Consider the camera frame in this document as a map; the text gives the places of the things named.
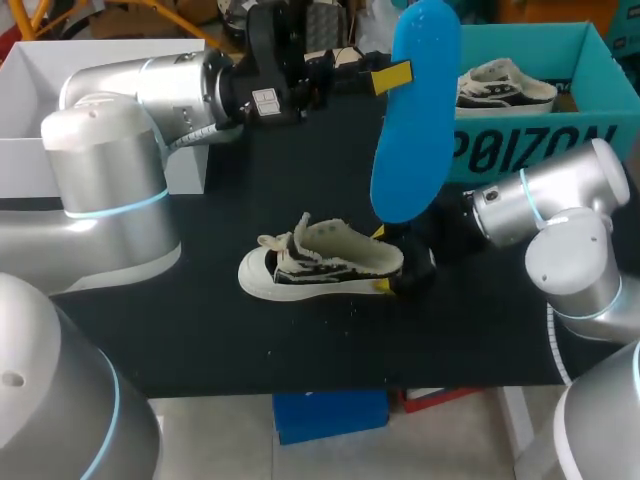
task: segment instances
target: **yellow clamp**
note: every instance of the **yellow clamp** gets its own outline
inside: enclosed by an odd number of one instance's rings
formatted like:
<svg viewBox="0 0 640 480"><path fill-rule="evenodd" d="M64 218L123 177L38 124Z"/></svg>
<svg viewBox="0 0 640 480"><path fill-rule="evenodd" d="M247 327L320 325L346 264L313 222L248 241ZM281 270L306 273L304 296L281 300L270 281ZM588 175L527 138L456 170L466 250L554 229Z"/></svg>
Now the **yellow clamp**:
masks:
<svg viewBox="0 0 640 480"><path fill-rule="evenodd" d="M413 81L411 62L407 60L396 63L379 72L371 72L371 80L373 81L373 90L376 95L380 95L392 88L411 83Z"/></svg>
<svg viewBox="0 0 640 480"><path fill-rule="evenodd" d="M378 230L376 230L375 233L371 235L371 238L378 238L382 235L384 235L384 225L381 225L380 228L378 228ZM393 290L391 290L391 284L389 283L388 278L379 278L377 280L374 280L373 286L376 290L394 295Z"/></svg>

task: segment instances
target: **teal cardboard box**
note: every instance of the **teal cardboard box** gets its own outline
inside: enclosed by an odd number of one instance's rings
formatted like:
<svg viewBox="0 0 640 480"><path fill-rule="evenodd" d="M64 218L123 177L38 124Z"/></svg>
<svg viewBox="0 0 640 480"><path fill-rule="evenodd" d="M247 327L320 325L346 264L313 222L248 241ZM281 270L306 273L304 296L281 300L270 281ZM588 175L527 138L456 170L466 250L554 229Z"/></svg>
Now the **teal cardboard box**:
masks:
<svg viewBox="0 0 640 480"><path fill-rule="evenodd" d="M570 93L578 111L456 119L449 182L492 182L595 137L626 161L640 130L640 98L593 25L462 27L461 74L505 57Z"/></svg>

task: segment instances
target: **blue box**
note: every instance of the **blue box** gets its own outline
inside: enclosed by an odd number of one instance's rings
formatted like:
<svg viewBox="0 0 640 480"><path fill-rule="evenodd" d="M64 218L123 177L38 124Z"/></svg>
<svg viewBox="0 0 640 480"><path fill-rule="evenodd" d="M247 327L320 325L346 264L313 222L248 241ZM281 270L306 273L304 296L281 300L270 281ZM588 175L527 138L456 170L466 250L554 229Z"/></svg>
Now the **blue box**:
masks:
<svg viewBox="0 0 640 480"><path fill-rule="evenodd" d="M389 419L386 392L273 395L281 445L383 427Z"/></svg>
<svg viewBox="0 0 640 480"><path fill-rule="evenodd" d="M462 27L461 74L505 57L570 92L579 111L457 119L449 182L492 182L594 137L628 158L640 129L640 98L593 25Z"/></svg>

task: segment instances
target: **floor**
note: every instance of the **floor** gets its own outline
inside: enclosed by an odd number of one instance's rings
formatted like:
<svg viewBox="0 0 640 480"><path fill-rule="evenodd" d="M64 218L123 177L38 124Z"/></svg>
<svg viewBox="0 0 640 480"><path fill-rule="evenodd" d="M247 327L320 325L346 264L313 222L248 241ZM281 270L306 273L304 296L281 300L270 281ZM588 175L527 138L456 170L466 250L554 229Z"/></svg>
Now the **floor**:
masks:
<svg viewBox="0 0 640 480"><path fill-rule="evenodd" d="M534 426L552 411L558 392L527 389ZM410 415L396 410L385 428L286 447L274 435L269 395L152 404L165 434L159 480L514 478L493 391Z"/></svg>

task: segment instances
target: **shoe tongue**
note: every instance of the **shoe tongue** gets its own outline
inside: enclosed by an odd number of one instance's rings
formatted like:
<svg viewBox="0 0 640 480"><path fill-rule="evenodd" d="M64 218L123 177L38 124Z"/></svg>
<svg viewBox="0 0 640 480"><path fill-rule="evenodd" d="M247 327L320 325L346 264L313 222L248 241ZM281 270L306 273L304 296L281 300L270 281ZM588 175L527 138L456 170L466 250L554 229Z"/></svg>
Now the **shoe tongue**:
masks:
<svg viewBox="0 0 640 480"><path fill-rule="evenodd" d="M514 81L514 65L511 60L500 59L476 68L471 77L479 82Z"/></svg>
<svg viewBox="0 0 640 480"><path fill-rule="evenodd" d="M311 218L311 216L305 212L293 230L293 235L289 238L289 254L298 261L317 261L322 259L318 253L307 250L303 246L305 237L308 235L309 218Z"/></svg>

